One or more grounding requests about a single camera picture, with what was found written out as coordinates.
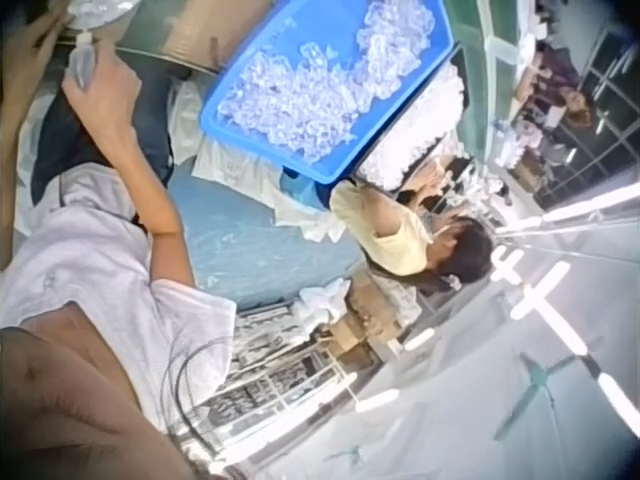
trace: blue plastic crate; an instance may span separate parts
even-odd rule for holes
[[[286,56],[293,66],[302,61],[300,47],[305,43],[315,42],[323,50],[330,46],[338,53],[331,65],[337,62],[344,69],[351,68],[361,56],[356,34],[364,27],[369,0],[278,2],[238,49],[227,70],[209,92],[200,115],[202,129],[207,135],[223,143],[254,152],[276,165],[288,167],[317,182],[333,182],[453,48],[451,27],[443,0],[422,0],[422,3],[433,12],[435,27],[430,35],[431,46],[420,57],[420,67],[402,79],[402,87],[390,98],[374,100],[369,112],[360,115],[351,129],[356,139],[348,144],[340,143],[330,155],[309,164],[300,153],[272,145],[266,136],[258,132],[247,133],[232,121],[223,118],[218,114],[218,106],[237,83],[253,56],[266,45],[270,46],[270,54]]]

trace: yellow shirt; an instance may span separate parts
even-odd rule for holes
[[[329,205],[369,257],[385,270],[406,276],[421,272],[427,266],[427,245],[431,237],[420,218],[407,207],[396,204],[400,229],[394,235],[379,238],[364,218],[360,187],[346,180],[340,182],[331,192]]]

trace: floor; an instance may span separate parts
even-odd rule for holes
[[[362,261],[347,233],[337,244],[307,241],[297,228],[273,226],[269,208],[191,177],[188,168],[176,169],[169,190],[185,223],[198,287],[236,301],[240,310],[292,299]]]

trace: window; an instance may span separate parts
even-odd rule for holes
[[[597,109],[606,115],[607,120],[620,132],[624,132],[638,119],[637,110],[609,87],[597,91],[594,100]]]
[[[601,167],[599,163],[595,163],[580,173],[580,176],[584,179],[587,185],[592,187],[607,178],[607,171]]]
[[[597,116],[591,127],[571,129],[571,133],[579,145],[591,152],[593,157],[597,157],[618,142],[618,137],[608,126],[609,121],[608,115]]]
[[[618,68],[611,75],[611,82],[629,98],[633,105],[640,110],[640,48],[629,48],[626,56],[620,61]]]
[[[607,70],[618,60],[623,52],[627,40],[613,33],[607,33],[598,49],[598,53],[593,59],[592,67],[601,74],[606,74]]]
[[[618,145],[600,160],[609,175],[614,175],[635,163],[635,158],[624,145]]]
[[[636,155],[640,155],[640,127],[636,129],[629,137],[627,138],[627,144],[631,148],[631,151]]]
[[[608,26],[582,82],[596,106],[593,125],[575,129],[562,122],[552,133],[575,153],[551,168],[552,178],[536,194],[545,210],[640,163],[640,42],[614,28]]]

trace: clear plastic part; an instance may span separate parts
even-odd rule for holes
[[[313,163],[341,142],[376,99],[387,99],[401,79],[420,66],[435,26],[433,13],[419,0],[373,0],[357,33],[361,58],[350,70],[331,47],[302,45],[304,58],[293,66],[281,55],[258,52],[229,92],[218,113],[245,132],[264,134]]]

